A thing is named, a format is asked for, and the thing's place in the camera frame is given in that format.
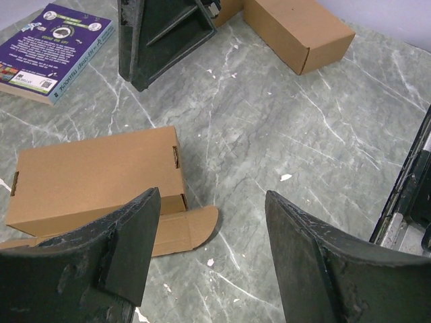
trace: black plastic bracket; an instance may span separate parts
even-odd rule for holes
[[[220,1],[119,0],[119,73],[143,91],[209,40]]]

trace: gray marble surface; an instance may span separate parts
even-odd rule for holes
[[[117,19],[115,0],[57,3]],[[367,240],[431,100],[429,53],[353,28],[341,62],[297,76],[238,15],[142,93],[117,73],[116,33],[56,106],[0,94],[0,241],[21,236],[4,226],[21,149],[173,124],[190,206],[223,221],[152,260],[134,322],[284,322],[265,191]]]

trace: brown cardboard box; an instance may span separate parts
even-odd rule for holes
[[[162,197],[155,247],[158,255],[190,250],[211,235],[218,210],[206,207],[185,212],[180,161],[174,127],[22,151],[6,224],[35,237],[56,236],[118,209],[148,188],[158,187]],[[183,226],[170,225],[169,219]],[[178,244],[167,244],[169,236],[178,238]],[[198,243],[195,236],[206,238]]]
[[[299,75],[342,59],[355,36],[315,0],[245,0],[244,20]]]
[[[220,10],[218,17],[213,20],[216,27],[220,27],[244,8],[244,0],[221,0],[220,4],[222,10]]]

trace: cardboard box slot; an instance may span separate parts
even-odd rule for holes
[[[180,158],[178,156],[178,148],[176,146],[172,147],[174,149],[174,160],[175,160],[175,168],[180,168]]]
[[[19,175],[20,175],[20,172],[15,172],[15,175],[13,175],[13,182],[12,182],[12,188],[11,188],[11,196],[15,196],[16,185],[18,183],[18,176]]]

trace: black plastic part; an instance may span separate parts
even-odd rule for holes
[[[1,323],[130,323],[160,214],[152,188],[118,211],[36,247],[0,251]]]
[[[119,13],[120,75],[138,91],[216,33],[200,0],[119,0]]]
[[[426,228],[424,237],[421,241],[422,249],[431,252],[431,224]]]
[[[117,1],[119,8],[119,74],[123,79],[129,81],[136,1]]]
[[[276,192],[265,201],[286,322],[428,322],[431,259],[359,240]]]
[[[431,223],[431,153],[424,150],[431,136],[431,107],[428,109],[398,179],[371,235],[380,244],[394,213],[426,228]]]

